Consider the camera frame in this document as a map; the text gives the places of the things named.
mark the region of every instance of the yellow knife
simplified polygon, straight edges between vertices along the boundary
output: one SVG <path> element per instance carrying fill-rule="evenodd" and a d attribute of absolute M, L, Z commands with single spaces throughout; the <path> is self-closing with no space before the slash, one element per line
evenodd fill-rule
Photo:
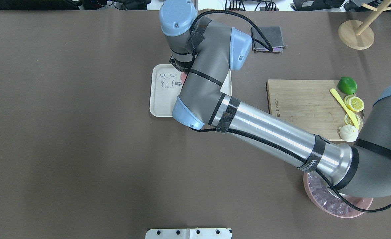
<path fill-rule="evenodd" d="M 338 101 L 338 103 L 340 103 L 341 107 L 349 115 L 349 118 L 352 120 L 353 125 L 356 127 L 356 129 L 359 129 L 359 123 L 358 123 L 358 120 L 357 120 L 355 114 L 353 113 L 353 111 L 349 110 L 349 108 L 344 104 L 344 102 L 343 102 L 342 98 L 340 97 L 340 95 L 338 94 L 338 92 L 334 88 L 331 88 L 329 90 L 329 92 Z"/>

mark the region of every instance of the tabletop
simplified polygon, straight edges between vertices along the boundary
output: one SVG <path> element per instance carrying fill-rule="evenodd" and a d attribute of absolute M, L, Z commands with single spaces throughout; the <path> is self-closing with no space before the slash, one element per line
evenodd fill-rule
<path fill-rule="evenodd" d="M 267 79 L 350 76 L 367 119 L 391 85 L 391 13 L 371 24 L 363 51 L 337 29 L 368 13 L 245 15 L 281 26 L 288 45 L 250 52 L 232 72 L 233 95 L 248 104 L 268 110 Z M 212 18 L 250 32 L 242 19 Z M 391 209 L 333 217 L 310 201 L 297 168 L 151 115 L 151 73 L 170 56 L 156 11 L 0 12 L 0 238 L 142 239 L 194 227 L 232 228 L 237 239 L 391 238 Z"/>

